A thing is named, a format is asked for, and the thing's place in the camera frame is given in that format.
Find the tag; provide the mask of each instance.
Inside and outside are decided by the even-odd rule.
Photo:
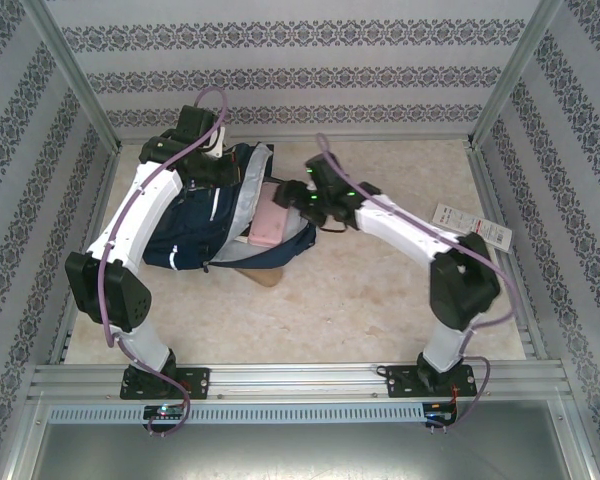
[[[432,223],[458,233],[475,232],[489,245],[503,252],[508,252],[511,247],[513,232],[510,229],[448,205],[438,204]]]

